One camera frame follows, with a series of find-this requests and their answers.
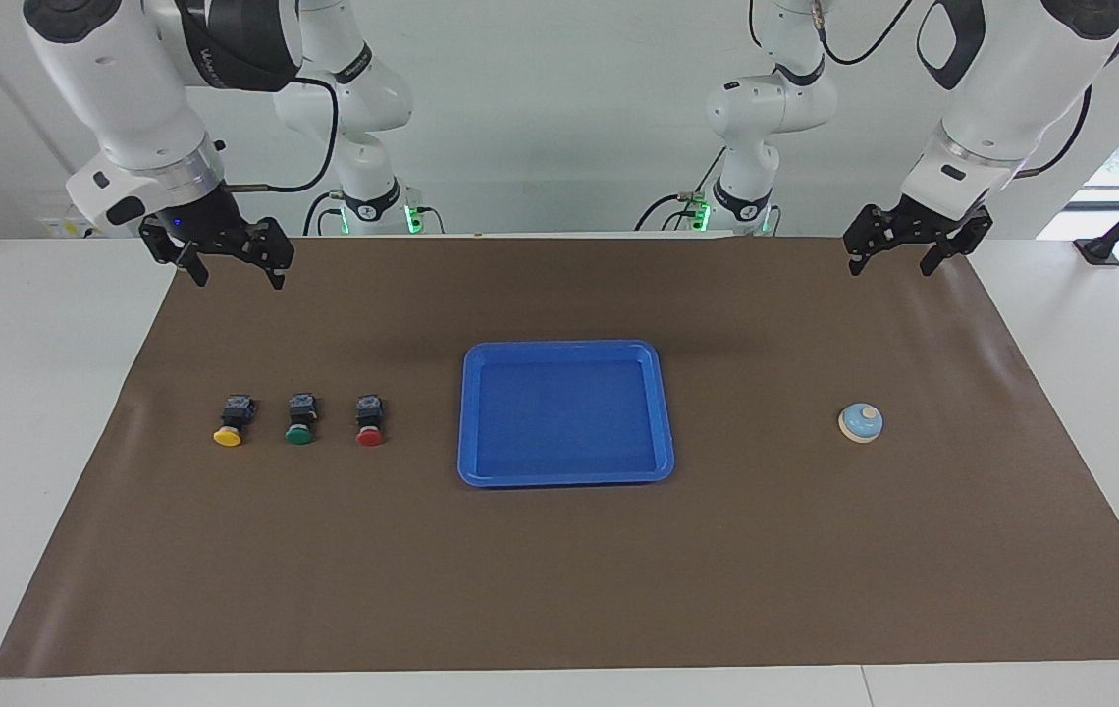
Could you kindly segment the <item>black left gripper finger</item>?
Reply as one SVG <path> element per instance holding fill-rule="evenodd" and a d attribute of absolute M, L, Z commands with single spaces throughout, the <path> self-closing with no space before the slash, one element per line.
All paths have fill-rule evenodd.
<path fill-rule="evenodd" d="M 972 254 L 991 227 L 993 219 L 989 210 L 985 206 L 978 206 L 974 214 L 960 225 L 959 229 L 946 234 L 946 236 L 942 234 L 935 236 L 933 246 L 920 260 L 920 272 L 923 276 L 932 276 L 942 261 L 953 258 L 955 255 Z"/>
<path fill-rule="evenodd" d="M 904 218 L 897 210 L 883 210 L 874 204 L 862 207 L 843 233 L 852 276 L 861 276 L 873 256 L 899 246 L 896 228 L 902 221 Z"/>

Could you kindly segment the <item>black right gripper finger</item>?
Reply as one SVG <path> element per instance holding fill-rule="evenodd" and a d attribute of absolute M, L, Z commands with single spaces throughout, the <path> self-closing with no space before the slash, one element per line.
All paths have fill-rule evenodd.
<path fill-rule="evenodd" d="M 159 264 L 171 264 L 182 270 L 197 287 L 205 287 L 209 272 L 200 260 L 195 242 L 177 243 L 170 237 L 160 221 L 142 221 L 139 224 L 139 237 L 145 243 L 152 260 Z"/>
<path fill-rule="evenodd" d="M 285 286 L 286 273 L 293 263 L 295 249 L 285 230 L 274 218 L 263 218 L 245 225 L 239 260 L 263 270 L 274 291 Z"/>

